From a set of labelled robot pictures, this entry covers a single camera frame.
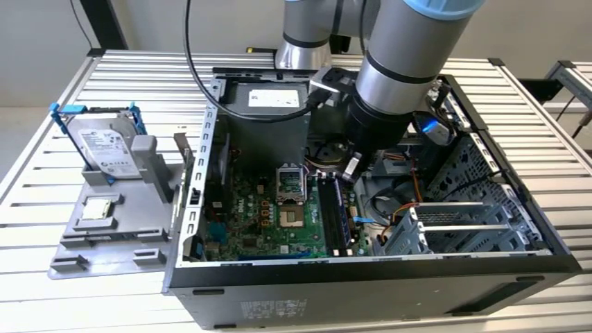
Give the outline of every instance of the blue drive bracket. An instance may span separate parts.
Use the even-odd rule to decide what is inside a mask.
[[[60,105],[57,103],[51,103],[49,105],[49,116],[52,117],[53,122],[56,123],[56,125],[59,126],[59,129],[61,131],[61,133],[64,133],[72,144],[73,147],[76,148],[77,153],[80,154],[80,157],[83,158],[84,164],[85,164],[85,168],[84,171],[95,171],[92,169],[91,163],[87,159],[87,157],[83,154],[83,151],[80,150],[80,147],[77,146],[77,143],[72,137],[72,134],[69,132],[68,126],[65,125],[65,122],[61,118],[61,116],[76,116],[77,114],[84,114],[88,111],[93,111],[93,110],[101,110],[101,108],[91,108],[88,109],[88,107],[85,105],[64,105],[63,108],[60,109]],[[147,135],[147,127],[144,125],[144,120],[141,119],[141,113],[140,113],[140,108],[136,106],[135,102],[129,103],[129,106],[127,108],[120,108],[120,109],[111,109],[112,111],[129,111],[129,113],[132,114],[133,117],[133,123],[135,123],[135,127],[136,127],[136,131],[139,135]],[[109,182],[109,184],[113,184],[115,179],[112,177],[107,177],[107,181]]]
[[[137,129],[137,134],[140,135],[148,135],[147,127],[144,126],[144,120],[141,120],[141,114],[140,114],[140,108],[136,106],[135,102],[129,103],[129,112],[133,116],[133,122]]]
[[[75,106],[75,105],[65,105],[63,108],[63,110],[67,110],[67,112],[71,112],[71,108],[68,108],[68,106]],[[59,111],[59,104],[56,102],[49,104],[49,116],[52,117],[53,122],[59,126],[61,133],[64,133],[68,136],[68,139],[71,140],[73,147],[76,148],[76,151],[77,151],[80,157],[83,158],[87,169],[89,171],[93,171],[91,163],[89,163],[87,157],[84,156],[83,151],[80,150],[80,147],[77,146],[76,141],[72,137],[71,131],[68,130],[68,127],[67,127],[64,121],[61,120],[61,115],[60,115],[60,111]]]

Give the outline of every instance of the hard drive label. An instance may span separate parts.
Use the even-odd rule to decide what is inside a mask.
[[[245,319],[292,318],[304,316],[307,299],[256,300],[240,302]]]
[[[136,163],[121,134],[115,130],[79,130],[87,154],[100,170],[115,178],[139,176]]]

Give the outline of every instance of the green circuit board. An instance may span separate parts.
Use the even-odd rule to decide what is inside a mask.
[[[285,193],[300,192],[299,172],[281,172],[280,191]]]
[[[225,226],[227,242],[208,251],[208,260],[309,259],[328,256],[316,179],[308,178],[308,199],[301,206],[277,205],[273,176],[233,173],[232,212]],[[288,179],[295,188],[299,179]],[[357,205],[343,192],[347,205]],[[352,253],[367,253],[365,241],[352,246]]]

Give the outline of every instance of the metal shelf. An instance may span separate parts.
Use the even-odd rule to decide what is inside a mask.
[[[361,57],[337,55],[357,69]],[[212,67],[272,68],[271,54],[195,55],[205,81]],[[592,75],[592,63],[581,63]],[[592,162],[505,67],[451,59],[443,70],[460,83],[549,221],[588,274],[537,293],[489,317],[435,318],[319,326],[323,330],[408,332],[573,332],[592,330]],[[140,106],[148,133],[167,161],[179,161],[172,134],[187,130],[197,146],[205,98],[180,53],[108,51],[87,58],[60,100],[91,106]],[[83,185],[83,161],[47,119],[0,184],[0,332],[89,329],[173,330],[197,325],[179,300],[160,295],[163,273],[49,280],[56,251]]]

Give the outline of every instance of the blue light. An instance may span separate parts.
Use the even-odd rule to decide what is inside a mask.
[[[437,126],[437,120],[432,120],[421,129],[421,132],[429,132]]]

